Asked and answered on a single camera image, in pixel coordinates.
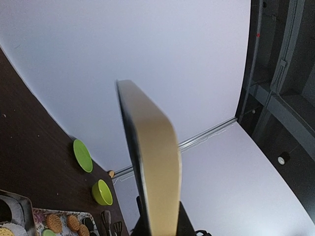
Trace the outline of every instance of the white floor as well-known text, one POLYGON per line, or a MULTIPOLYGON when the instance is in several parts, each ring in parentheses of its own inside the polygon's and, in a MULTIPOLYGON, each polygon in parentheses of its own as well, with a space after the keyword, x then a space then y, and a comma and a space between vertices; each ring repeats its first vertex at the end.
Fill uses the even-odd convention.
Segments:
MULTIPOLYGON (((214 236, 313 236, 288 185, 238 123, 182 153, 182 202, 195 230, 214 236)), ((115 184, 127 227, 138 217, 134 177, 115 184)))

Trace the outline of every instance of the white wall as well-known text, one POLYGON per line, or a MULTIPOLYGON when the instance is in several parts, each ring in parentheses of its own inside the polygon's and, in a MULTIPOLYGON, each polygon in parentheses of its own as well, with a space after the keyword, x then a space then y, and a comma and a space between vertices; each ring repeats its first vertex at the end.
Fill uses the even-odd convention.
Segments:
POLYGON ((130 164, 114 87, 131 79, 179 141, 235 115, 249 0, 2 0, 0 45, 57 123, 109 170, 130 164))
MULTIPOLYGON (((313 236, 291 189, 238 123, 182 153, 181 200, 195 230, 213 236, 313 236)), ((139 213, 134 178, 115 189, 128 229, 139 213)))

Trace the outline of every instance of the baking tray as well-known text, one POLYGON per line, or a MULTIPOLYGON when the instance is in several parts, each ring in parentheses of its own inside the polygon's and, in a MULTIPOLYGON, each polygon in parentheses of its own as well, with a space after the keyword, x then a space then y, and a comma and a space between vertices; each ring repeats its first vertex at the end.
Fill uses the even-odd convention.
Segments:
POLYGON ((0 199, 8 204, 12 213, 11 222, 3 222, 2 226, 4 226, 3 224, 13 223, 23 227, 29 236, 34 236, 35 224, 31 201, 26 197, 4 190, 0 190, 0 199))
POLYGON ((61 222, 63 224, 63 231, 60 234, 56 234, 58 236, 78 236, 77 233, 71 231, 67 226, 67 216, 68 215, 75 215, 80 223, 82 223, 82 220, 84 218, 90 218, 94 225, 93 232, 99 236, 98 230, 96 228, 95 221, 92 217, 92 215, 88 212, 76 212, 76 211, 63 211, 63 210, 48 210, 48 209, 40 209, 40 208, 33 208, 33 215, 34 215, 34 221, 35 221, 35 227, 38 235, 40 236, 43 232, 43 230, 47 229, 46 225, 46 216, 49 214, 55 214, 60 217, 61 222))

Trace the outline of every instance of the cookie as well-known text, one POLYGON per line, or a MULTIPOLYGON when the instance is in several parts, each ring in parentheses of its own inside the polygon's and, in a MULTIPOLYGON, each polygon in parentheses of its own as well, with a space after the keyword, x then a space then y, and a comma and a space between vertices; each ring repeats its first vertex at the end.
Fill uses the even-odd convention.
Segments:
POLYGON ((90 218, 84 218, 83 219, 83 224, 88 228, 89 231, 93 231, 94 230, 94 225, 93 222, 90 218))
POLYGON ((1 227, 0 228, 0 236, 14 236, 14 233, 10 229, 1 227))
POLYGON ((85 225, 80 225, 78 234, 79 236, 90 236, 90 232, 85 225))
POLYGON ((47 215, 46 225, 54 233, 59 234, 63 231, 63 224, 58 216, 54 214, 47 215))
POLYGON ((80 222, 74 215, 69 215, 67 217, 67 225, 69 229, 73 232, 77 232, 80 229, 80 222))

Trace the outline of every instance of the metal tray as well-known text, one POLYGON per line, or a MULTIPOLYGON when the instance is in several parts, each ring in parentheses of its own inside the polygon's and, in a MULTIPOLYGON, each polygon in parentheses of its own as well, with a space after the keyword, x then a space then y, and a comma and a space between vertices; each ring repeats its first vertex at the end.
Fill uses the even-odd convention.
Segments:
POLYGON ((92 217, 92 215, 88 212, 75 212, 75 211, 63 211, 63 210, 47 210, 47 209, 39 209, 39 208, 33 208, 33 215, 35 220, 35 227, 36 231, 38 233, 38 236, 40 236, 43 232, 43 230, 47 229, 46 225, 46 216, 49 214, 55 214, 60 217, 61 222, 63 224, 63 231, 60 234, 56 234, 57 236, 78 236, 77 233, 71 231, 67 226, 67 216, 68 215, 75 215, 80 223, 82 223, 82 220, 84 218, 90 218, 94 225, 93 232, 99 236, 99 233, 96 228, 95 221, 92 217))

